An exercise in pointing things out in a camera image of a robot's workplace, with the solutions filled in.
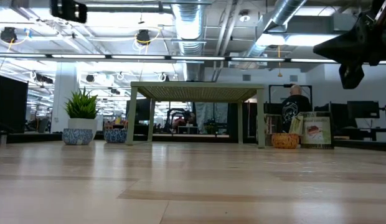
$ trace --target silver ductwork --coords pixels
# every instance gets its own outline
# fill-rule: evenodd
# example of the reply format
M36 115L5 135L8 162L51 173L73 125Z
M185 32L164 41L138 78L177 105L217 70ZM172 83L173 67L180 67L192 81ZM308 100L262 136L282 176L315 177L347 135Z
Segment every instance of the silver ductwork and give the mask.
M172 5L175 15L175 27L178 38L184 40L197 40L202 36L204 6L196 4ZM179 49L182 55L201 55L202 43L180 42ZM186 64L186 81L203 81L201 64Z
M278 26L286 26L288 21L297 13L298 9L305 4L306 0L277 0L275 9L270 12L270 16L261 16L258 23L257 31L258 38L266 30ZM245 57L259 57L266 49L267 46L257 45L255 42L250 49L246 52Z

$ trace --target table top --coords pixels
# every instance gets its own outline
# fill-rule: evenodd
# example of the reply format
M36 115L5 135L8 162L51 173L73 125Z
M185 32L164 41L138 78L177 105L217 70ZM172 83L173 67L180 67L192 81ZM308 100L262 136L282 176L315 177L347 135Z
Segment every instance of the table top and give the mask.
M143 96L156 101L237 103L264 89L258 84L213 82L131 82Z

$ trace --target man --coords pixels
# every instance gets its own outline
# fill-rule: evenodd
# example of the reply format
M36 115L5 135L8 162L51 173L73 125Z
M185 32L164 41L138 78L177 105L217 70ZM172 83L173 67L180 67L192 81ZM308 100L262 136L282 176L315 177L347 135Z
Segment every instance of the man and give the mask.
M290 88L290 96L284 100L283 105L283 131L288 133L291 121L299 112L312 111L312 106L307 97L303 96L299 85Z

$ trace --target exposed ceiling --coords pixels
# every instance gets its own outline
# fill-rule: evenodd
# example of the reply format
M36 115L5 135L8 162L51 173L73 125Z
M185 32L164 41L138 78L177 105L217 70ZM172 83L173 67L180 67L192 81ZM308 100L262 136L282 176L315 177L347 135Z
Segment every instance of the exposed ceiling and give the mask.
M27 1L29 7L25 9L11 9L7 4L10 0L0 1L0 33L5 27L15 27L17 41L9 46L0 39L0 52L13 53L37 53L37 54L149 54L149 55L179 55L180 38L175 27L175 18L172 14L141 13L143 3L135 4L137 12L88 12L86 24L67 22L52 17L49 12L49 0ZM84 1L89 4L96 4L96 1ZM230 15L225 11L228 3L232 3ZM228 19L228 27L233 19L236 2L239 1L214 1L205 7L204 34L201 41L204 41L204 55L214 55L219 40L221 24ZM370 1L360 1L361 7L368 6ZM246 52L253 43L257 41L258 20L260 16L271 12L275 2L269 1L242 1L240 11L246 9L250 20L242 22L239 19L233 26L230 41L228 42L225 54L241 54ZM333 14L343 12L346 15L355 14L360 8L357 1L307 1L295 14L296 16L331 17ZM135 35L139 30L147 29L153 41L146 48L136 44ZM264 54L268 57L296 57L296 58L319 58L312 53L311 46L287 45L283 43L280 47L268 46ZM185 79L183 63L136 63L136 62L77 62L78 72L81 74L81 86L95 88L94 94L99 96L124 97L124 102L129 96L129 82L131 81L160 81L162 74L166 74L171 81L183 81ZM262 68L273 69L277 63L268 63ZM52 86L39 88L41 83L35 81L35 73L47 76L55 80L56 62L53 61L32 61L0 58L0 75L12 77L18 80L29 81L31 90L36 95L46 97L50 100L53 92ZM283 67L300 68L307 70L312 65L294 64ZM88 83L87 75L95 75L95 82ZM113 77L107 83L105 77ZM120 95L110 93L108 87L121 90ZM102 104L108 108L116 108L116 111L124 112L124 103Z

